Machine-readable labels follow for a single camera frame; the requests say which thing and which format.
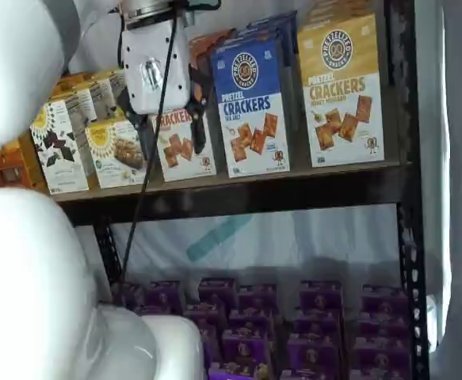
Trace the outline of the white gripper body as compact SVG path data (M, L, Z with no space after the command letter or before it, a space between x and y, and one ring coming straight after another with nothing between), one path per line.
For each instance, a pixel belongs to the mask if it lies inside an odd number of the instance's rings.
M190 98L189 42L180 17L122 33L124 72L140 115L183 108Z

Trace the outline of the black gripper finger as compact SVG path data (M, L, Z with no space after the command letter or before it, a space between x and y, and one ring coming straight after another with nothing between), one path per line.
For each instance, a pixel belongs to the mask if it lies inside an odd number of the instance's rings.
M198 68L189 65L191 95L187 103L187 113L191 116L191 134L193 150L200 154L206 145L203 117L210 97L210 76Z
M127 88L121 90L116 100L117 106L123 112L126 119L132 124L139 136L139 144L143 151L144 159L150 157L153 131L148 115L140 115L132 107Z

